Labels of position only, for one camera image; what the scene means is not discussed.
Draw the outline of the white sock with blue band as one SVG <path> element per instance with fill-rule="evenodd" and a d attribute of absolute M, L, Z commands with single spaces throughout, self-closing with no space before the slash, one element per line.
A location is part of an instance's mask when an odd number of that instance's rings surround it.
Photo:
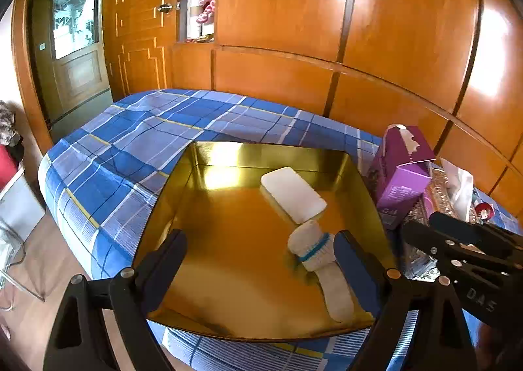
<path fill-rule="evenodd" d="M 323 232 L 316 221 L 297 227 L 288 238 L 287 248 L 300 264 L 319 281 L 329 316 L 336 322 L 351 321 L 354 302 L 346 278 L 335 258 L 334 235 Z"/>

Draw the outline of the white rectangular sponge pad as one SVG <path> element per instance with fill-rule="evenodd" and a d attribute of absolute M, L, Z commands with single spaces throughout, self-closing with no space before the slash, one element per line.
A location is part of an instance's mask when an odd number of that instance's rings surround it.
<path fill-rule="evenodd" d="M 327 207 L 326 201 L 290 167 L 263 175 L 261 186 L 296 224 L 313 219 Z"/>

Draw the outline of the silver embossed tissue box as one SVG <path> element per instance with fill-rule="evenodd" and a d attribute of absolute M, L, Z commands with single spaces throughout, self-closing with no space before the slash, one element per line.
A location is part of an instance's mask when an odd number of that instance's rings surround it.
<path fill-rule="evenodd" d="M 427 225 L 430 215 L 434 212 L 457 218 L 448 196 L 447 182 L 445 171 L 432 167 L 432 181 L 414 204 L 404 223 L 415 221 Z M 440 275 L 436 259 L 406 241 L 403 242 L 402 268 L 407 278 L 411 280 L 433 282 Z"/>

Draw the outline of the purple tissue box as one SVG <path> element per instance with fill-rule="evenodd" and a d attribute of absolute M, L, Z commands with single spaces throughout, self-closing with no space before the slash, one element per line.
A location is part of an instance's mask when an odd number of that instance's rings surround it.
<path fill-rule="evenodd" d="M 432 181 L 435 155 L 416 126 L 387 127 L 366 175 L 368 190 L 387 230 L 395 229 Z"/>

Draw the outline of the blue plaid bed cover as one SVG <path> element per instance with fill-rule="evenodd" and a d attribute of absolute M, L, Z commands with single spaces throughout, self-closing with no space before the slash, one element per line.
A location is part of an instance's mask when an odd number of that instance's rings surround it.
<path fill-rule="evenodd" d="M 131 265 L 170 172 L 192 141 L 262 142 L 348 153 L 361 169 L 379 138 L 251 97 L 152 90 L 110 105 L 43 158 L 38 181 L 53 219 L 93 280 Z M 196 370 L 345 370 L 366 330 L 296 344 L 242 344 L 148 322 L 161 346 Z"/>

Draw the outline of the gold metal tray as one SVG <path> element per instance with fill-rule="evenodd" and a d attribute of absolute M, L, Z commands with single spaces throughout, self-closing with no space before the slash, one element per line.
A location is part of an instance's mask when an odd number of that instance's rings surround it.
<path fill-rule="evenodd" d="M 229 340 L 283 341 L 334 336 L 373 324 L 355 303 L 334 321 L 317 277 L 288 251 L 295 225 L 261 187 L 270 171 L 295 170 L 325 200 L 322 230 L 349 231 L 381 264 L 396 263 L 378 212 L 352 158 L 289 145 L 193 142 L 175 164 L 145 225 L 140 262 L 171 230 L 187 253 L 148 318 Z"/>

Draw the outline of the wooden headboard panel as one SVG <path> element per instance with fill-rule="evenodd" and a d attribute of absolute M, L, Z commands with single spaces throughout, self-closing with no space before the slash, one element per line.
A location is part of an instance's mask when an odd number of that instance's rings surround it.
<path fill-rule="evenodd" d="M 522 145 L 502 153 L 451 112 L 400 85 L 331 61 L 212 43 L 171 45 L 165 68 L 174 88 L 290 105 L 376 136 L 392 123 L 416 125 L 437 156 L 471 172 L 491 198 L 522 216 Z"/>

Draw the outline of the wooden door with glass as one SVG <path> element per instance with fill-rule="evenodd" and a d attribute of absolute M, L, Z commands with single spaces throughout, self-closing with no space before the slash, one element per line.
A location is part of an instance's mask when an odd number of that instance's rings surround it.
<path fill-rule="evenodd" d="M 101 8 L 102 0 L 28 0 L 35 85 L 49 123 L 109 89 Z"/>

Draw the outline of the orange wooden wardrobe door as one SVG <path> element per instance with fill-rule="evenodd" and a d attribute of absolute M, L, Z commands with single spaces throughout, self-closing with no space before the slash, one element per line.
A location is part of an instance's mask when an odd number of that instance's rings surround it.
<path fill-rule="evenodd" d="M 104 54 L 114 100 L 172 82 L 177 0 L 102 0 Z"/>

